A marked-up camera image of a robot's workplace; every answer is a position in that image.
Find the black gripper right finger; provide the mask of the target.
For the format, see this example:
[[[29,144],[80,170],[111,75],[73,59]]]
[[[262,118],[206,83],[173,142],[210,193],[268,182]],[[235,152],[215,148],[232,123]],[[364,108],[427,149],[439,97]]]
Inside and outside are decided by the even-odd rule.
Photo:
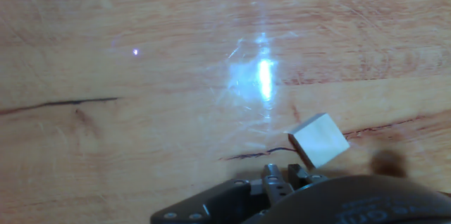
[[[308,173],[299,164],[288,165],[288,182],[293,189],[302,189],[326,181],[327,179],[328,178],[324,175],[312,175]]]

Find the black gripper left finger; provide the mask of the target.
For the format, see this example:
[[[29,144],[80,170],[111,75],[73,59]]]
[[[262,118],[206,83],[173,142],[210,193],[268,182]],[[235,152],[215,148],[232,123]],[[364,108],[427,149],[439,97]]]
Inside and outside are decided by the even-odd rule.
[[[258,223],[281,199],[294,192],[274,164],[258,180],[232,179],[168,206],[151,224]]]

